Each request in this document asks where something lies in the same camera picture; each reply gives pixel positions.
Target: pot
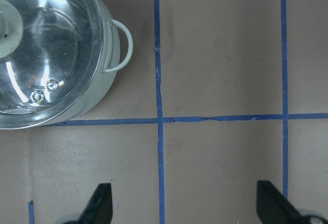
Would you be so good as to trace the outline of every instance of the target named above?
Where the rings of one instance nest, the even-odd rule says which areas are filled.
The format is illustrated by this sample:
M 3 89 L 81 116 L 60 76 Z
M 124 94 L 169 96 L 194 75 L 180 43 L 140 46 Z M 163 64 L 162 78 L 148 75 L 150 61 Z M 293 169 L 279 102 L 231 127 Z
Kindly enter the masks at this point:
M 121 63 L 117 28 L 129 43 Z M 0 129 L 87 112 L 132 51 L 131 33 L 101 0 L 0 0 Z

